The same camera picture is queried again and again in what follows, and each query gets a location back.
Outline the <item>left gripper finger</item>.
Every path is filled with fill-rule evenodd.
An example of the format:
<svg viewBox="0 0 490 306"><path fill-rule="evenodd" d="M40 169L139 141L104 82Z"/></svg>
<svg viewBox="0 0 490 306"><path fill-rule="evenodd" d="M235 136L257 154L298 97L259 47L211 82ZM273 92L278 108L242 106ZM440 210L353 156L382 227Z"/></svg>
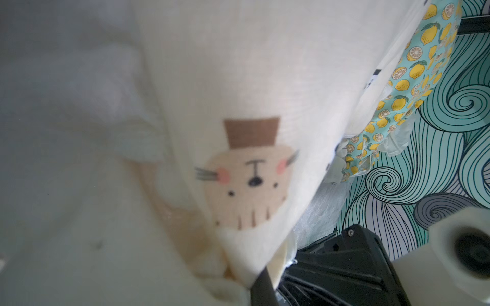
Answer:
<svg viewBox="0 0 490 306"><path fill-rule="evenodd" d="M257 277L250 289L251 306L279 306L267 268Z"/></svg>

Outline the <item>cream bear print pillow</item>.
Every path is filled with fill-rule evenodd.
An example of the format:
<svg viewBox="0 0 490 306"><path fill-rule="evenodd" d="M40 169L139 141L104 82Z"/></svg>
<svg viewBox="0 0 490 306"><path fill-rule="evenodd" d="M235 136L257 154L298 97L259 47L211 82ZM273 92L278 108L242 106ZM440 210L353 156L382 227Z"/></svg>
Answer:
<svg viewBox="0 0 490 306"><path fill-rule="evenodd" d="M1 304L249 305L428 1L2 1Z"/></svg>

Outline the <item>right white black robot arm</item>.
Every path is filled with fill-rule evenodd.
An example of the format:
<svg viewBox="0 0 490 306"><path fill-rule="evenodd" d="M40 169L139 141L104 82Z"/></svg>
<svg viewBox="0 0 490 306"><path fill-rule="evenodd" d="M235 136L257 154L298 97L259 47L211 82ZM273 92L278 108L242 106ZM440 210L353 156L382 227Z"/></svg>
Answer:
<svg viewBox="0 0 490 306"><path fill-rule="evenodd" d="M377 235L351 226L299 250L279 295L287 305L488 305L489 210L463 209L429 236L391 260Z"/></svg>

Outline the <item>lemon print pillow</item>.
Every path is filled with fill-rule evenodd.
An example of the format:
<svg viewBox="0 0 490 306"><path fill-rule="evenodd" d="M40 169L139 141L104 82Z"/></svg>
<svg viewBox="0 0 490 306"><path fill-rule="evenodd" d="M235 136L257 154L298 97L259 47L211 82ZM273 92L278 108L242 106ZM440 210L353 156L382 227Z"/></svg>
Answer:
<svg viewBox="0 0 490 306"><path fill-rule="evenodd" d="M367 174L386 152L399 154L408 134L399 129L435 90L452 56L463 17L463 1L432 1L388 80L389 93L379 98L373 118L356 136L342 141L332 183Z"/></svg>

